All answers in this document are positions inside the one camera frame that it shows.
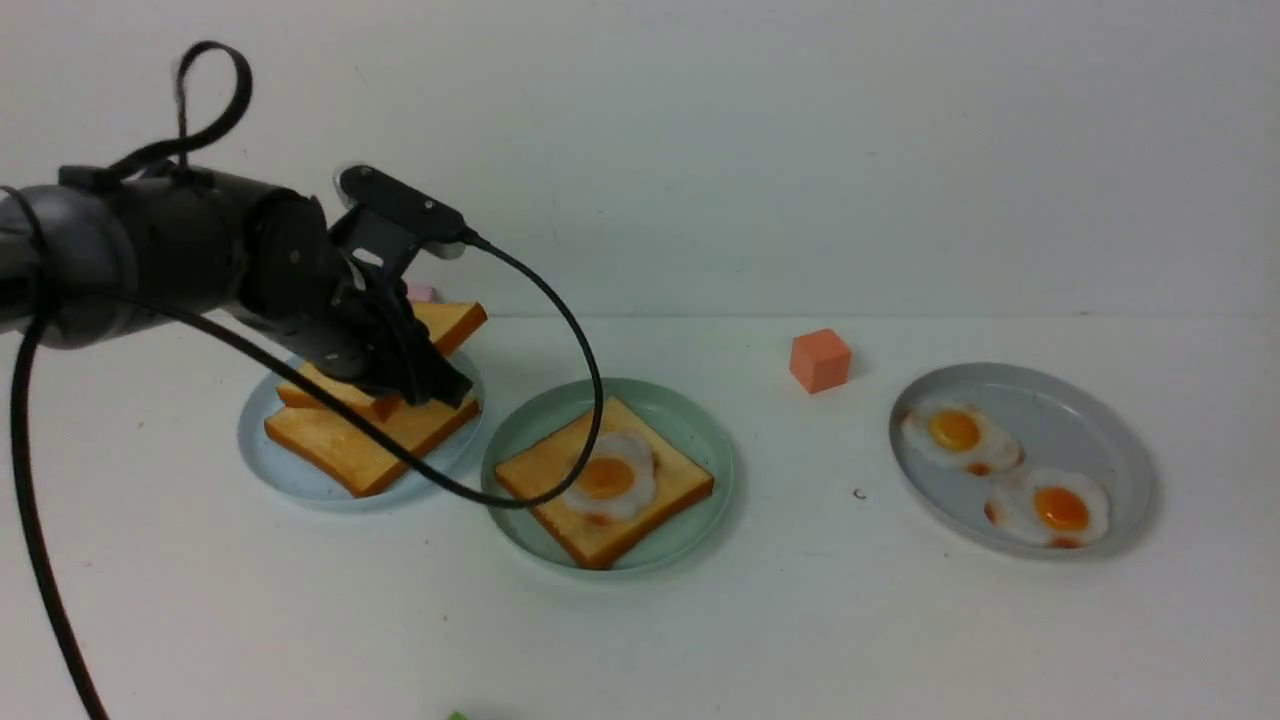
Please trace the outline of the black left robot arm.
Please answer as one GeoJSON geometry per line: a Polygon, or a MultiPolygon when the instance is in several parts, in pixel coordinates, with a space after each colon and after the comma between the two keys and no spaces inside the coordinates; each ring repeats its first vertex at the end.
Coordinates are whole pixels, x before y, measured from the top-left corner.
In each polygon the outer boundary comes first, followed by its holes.
{"type": "Polygon", "coordinates": [[[422,250],[454,258],[463,217],[365,164],[340,168],[335,190],[337,222],[316,199],[204,168],[4,193],[3,331],[31,323],[46,281],[54,348],[151,329],[172,310],[223,310],[326,378],[458,406],[472,382],[415,315],[403,274],[422,250]]]}

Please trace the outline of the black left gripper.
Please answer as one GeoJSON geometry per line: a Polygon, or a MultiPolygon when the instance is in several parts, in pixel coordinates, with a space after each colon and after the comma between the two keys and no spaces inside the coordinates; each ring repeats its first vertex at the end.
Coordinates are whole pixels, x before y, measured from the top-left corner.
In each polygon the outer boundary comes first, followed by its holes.
{"type": "Polygon", "coordinates": [[[334,227],[317,205],[274,205],[251,227],[236,319],[371,397],[458,407],[474,383],[435,346],[402,274],[420,242],[356,208],[334,227]]]}

